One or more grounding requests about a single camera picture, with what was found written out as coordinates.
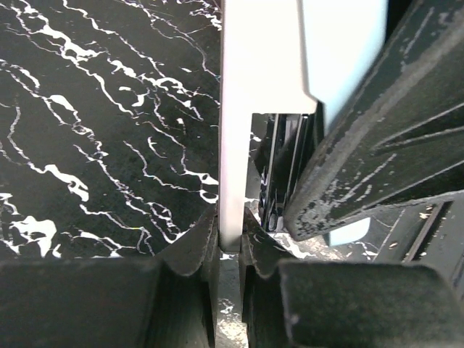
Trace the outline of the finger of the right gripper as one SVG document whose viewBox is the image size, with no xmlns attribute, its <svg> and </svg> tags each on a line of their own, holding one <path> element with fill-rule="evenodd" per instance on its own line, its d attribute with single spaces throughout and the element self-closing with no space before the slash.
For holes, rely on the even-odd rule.
<svg viewBox="0 0 464 348">
<path fill-rule="evenodd" d="M 284 226 L 310 239 L 463 196 L 463 3 L 414 1 L 305 168 Z"/>
</svg>

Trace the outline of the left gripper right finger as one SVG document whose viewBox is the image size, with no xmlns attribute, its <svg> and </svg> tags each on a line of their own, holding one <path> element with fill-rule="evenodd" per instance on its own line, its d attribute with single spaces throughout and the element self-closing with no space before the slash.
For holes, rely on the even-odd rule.
<svg viewBox="0 0 464 348">
<path fill-rule="evenodd" d="M 424 265 L 301 260 L 246 210 L 239 273 L 251 347 L 463 345 L 463 308 Z"/>
</svg>

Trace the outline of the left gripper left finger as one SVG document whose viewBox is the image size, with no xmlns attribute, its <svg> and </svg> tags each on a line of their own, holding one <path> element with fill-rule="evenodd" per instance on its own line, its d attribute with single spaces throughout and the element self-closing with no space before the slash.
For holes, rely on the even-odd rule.
<svg viewBox="0 0 464 348">
<path fill-rule="evenodd" d="M 153 257 L 5 260 L 3 347 L 213 347 L 218 216 Z"/>
</svg>

